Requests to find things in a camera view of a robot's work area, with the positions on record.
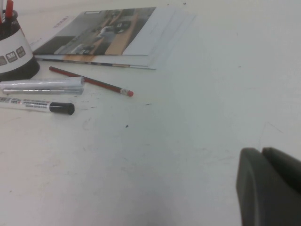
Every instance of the printed photo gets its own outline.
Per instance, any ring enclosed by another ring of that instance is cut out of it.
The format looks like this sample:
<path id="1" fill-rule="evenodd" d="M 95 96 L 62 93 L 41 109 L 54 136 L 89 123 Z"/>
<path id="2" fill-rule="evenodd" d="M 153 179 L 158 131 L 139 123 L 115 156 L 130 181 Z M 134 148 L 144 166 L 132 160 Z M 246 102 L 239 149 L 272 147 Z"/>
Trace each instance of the printed photo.
<path id="1" fill-rule="evenodd" d="M 156 8 L 83 12 L 36 55 L 122 55 Z"/>

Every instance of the white marker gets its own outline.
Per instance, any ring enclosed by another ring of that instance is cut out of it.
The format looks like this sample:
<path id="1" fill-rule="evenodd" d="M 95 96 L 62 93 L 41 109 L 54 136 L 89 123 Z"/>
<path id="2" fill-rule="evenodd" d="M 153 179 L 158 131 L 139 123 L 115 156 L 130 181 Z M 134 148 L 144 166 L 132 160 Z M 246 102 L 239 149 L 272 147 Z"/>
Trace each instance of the white marker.
<path id="1" fill-rule="evenodd" d="M 39 112 L 54 112 L 72 115 L 74 104 L 51 101 L 27 100 L 11 97 L 0 97 L 0 108 L 23 109 Z"/>

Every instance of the pen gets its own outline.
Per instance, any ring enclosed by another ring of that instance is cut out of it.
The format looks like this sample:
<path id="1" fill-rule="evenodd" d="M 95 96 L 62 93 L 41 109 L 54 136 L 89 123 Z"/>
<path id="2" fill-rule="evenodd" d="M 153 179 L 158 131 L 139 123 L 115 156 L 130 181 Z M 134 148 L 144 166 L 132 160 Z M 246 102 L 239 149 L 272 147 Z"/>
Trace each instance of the pen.
<path id="1" fill-rule="evenodd" d="M 14 8 L 14 2 L 12 0 L 8 0 L 6 3 L 5 18 L 10 19 L 13 17 L 13 8 Z"/>
<path id="2" fill-rule="evenodd" d="M 54 112 L 72 115 L 74 104 L 51 101 L 27 100 L 11 97 L 0 97 L 0 108 L 13 108 L 39 112 Z"/>
<path id="3" fill-rule="evenodd" d="M 120 88 L 120 87 L 117 87 L 117 86 L 113 86 L 113 85 L 110 85 L 108 83 L 104 83 L 102 81 L 97 81 L 97 80 L 94 80 L 94 79 L 91 79 L 91 78 L 87 78 L 85 76 L 81 76 L 79 74 L 64 71 L 62 69 L 58 69 L 58 68 L 55 68 L 55 67 L 49 67 L 49 70 L 51 70 L 53 72 L 56 72 L 56 73 L 59 73 L 59 74 L 67 75 L 69 77 L 83 77 L 85 79 L 85 82 L 88 82 L 88 83 L 91 83 L 91 84 L 94 84 L 94 85 L 97 85 L 97 86 L 100 86 L 100 87 L 104 87 L 106 89 L 110 89 L 114 92 L 121 93 L 121 94 L 129 96 L 129 97 L 132 97 L 134 95 L 134 92 L 130 91 L 128 89 L 123 89 L 123 88 Z"/>

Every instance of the red pen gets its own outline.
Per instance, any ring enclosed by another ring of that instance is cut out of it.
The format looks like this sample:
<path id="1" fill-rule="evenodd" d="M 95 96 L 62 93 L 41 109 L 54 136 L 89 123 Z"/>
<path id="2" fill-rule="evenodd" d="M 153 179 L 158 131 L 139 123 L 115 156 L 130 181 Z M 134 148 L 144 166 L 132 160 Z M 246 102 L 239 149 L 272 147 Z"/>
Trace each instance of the red pen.
<path id="1" fill-rule="evenodd" d="M 67 75 L 68 77 L 83 77 L 85 79 L 85 82 L 88 82 L 88 83 L 91 83 L 91 84 L 94 84 L 94 85 L 97 85 L 97 86 L 101 86 L 101 87 L 104 87 L 106 89 L 110 89 L 114 92 L 121 93 L 121 94 L 129 96 L 129 97 L 132 97 L 134 95 L 134 92 L 130 91 L 128 89 L 123 89 L 123 88 L 120 88 L 120 87 L 117 87 L 117 86 L 113 86 L 113 85 L 110 85 L 108 83 L 104 83 L 102 81 L 97 81 L 97 80 L 94 80 L 94 79 L 91 79 L 91 78 L 87 78 L 85 76 L 81 76 L 79 74 L 64 71 L 62 69 L 58 69 L 58 68 L 55 68 L 55 67 L 49 67 L 49 70 L 51 70 L 53 72 L 56 72 L 56 73 L 59 73 L 59 74 Z"/>
<path id="2" fill-rule="evenodd" d="M 14 2 L 12 0 L 8 0 L 6 3 L 5 18 L 10 19 L 13 17 L 13 9 Z"/>

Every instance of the pink eraser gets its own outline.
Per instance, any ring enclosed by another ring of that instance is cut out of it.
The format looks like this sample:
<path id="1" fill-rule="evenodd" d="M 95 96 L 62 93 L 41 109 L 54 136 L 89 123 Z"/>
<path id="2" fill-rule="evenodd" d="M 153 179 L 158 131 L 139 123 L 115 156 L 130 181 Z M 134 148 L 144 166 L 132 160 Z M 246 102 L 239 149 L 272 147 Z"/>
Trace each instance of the pink eraser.
<path id="1" fill-rule="evenodd" d="M 134 95 L 134 92 L 129 90 L 129 91 L 127 92 L 127 95 L 128 95 L 129 97 L 132 97 L 132 96 Z"/>

